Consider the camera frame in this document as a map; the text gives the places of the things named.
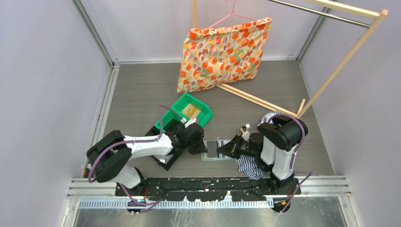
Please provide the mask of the blue white striped cloth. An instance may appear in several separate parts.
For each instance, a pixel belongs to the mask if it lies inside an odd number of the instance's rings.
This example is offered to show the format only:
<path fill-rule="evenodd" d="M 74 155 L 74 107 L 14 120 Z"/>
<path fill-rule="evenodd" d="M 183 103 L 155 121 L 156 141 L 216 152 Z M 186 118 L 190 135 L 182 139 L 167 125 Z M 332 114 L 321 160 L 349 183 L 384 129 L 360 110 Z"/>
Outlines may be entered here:
<path fill-rule="evenodd" d="M 251 180 L 259 180 L 263 177 L 264 172 L 260 169 L 254 157 L 240 155 L 239 158 L 235 159 L 238 166 L 238 171 L 243 172 Z"/>

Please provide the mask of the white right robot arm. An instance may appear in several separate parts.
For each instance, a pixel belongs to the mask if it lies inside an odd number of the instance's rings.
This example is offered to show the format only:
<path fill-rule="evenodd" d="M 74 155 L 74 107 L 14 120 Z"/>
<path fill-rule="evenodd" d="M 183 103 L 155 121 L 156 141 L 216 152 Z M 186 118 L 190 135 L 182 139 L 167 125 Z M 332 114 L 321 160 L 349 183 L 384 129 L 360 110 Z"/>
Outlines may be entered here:
<path fill-rule="evenodd" d="M 303 121 L 280 112 L 269 112 L 255 124 L 257 132 L 250 133 L 252 124 L 241 127 L 241 134 L 217 148 L 217 152 L 235 159 L 239 172 L 251 180 L 270 174 L 268 185 L 282 194 L 295 175 L 294 162 L 300 145 L 308 134 Z"/>

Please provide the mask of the green card holder wallet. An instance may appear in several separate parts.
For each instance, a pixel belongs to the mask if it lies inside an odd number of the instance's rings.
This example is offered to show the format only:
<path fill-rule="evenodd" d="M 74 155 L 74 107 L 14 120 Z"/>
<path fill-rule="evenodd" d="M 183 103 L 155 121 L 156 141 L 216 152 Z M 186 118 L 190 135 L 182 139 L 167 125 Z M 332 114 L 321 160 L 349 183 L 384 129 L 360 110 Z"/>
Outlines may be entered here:
<path fill-rule="evenodd" d="M 231 157 L 217 152 L 217 149 L 226 145 L 230 140 L 205 140 L 204 145 L 207 152 L 201 153 L 201 161 L 225 161 L 231 160 Z"/>

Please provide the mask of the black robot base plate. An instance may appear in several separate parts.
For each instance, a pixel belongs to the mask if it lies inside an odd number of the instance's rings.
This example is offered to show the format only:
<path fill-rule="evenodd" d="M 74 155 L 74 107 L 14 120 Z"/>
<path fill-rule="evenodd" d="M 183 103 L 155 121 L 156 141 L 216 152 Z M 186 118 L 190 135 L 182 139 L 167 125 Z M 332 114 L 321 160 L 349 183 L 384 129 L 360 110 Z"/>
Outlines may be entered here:
<path fill-rule="evenodd" d="M 267 196 L 289 198 L 298 186 L 299 180 L 278 188 L 269 178 L 251 180 L 247 177 L 149 177 L 134 189 L 128 189 L 132 196 L 157 201 L 200 200 L 222 201 L 230 196 L 232 201 L 264 201 Z"/>

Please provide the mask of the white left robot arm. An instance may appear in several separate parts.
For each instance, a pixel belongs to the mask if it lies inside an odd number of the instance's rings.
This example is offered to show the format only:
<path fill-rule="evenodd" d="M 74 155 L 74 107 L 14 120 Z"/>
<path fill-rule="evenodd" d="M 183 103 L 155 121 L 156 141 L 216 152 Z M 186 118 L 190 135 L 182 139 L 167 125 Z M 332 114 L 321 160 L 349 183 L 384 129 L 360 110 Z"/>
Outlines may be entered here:
<path fill-rule="evenodd" d="M 136 167 L 127 163 L 136 158 L 149 156 L 180 156 L 188 151 L 192 155 L 207 151 L 203 142 L 203 128 L 193 122 L 158 135 L 131 137 L 114 130 L 93 145 L 86 153 L 91 169 L 90 183 L 115 182 L 127 188 L 134 196 L 145 190 L 144 178 Z"/>

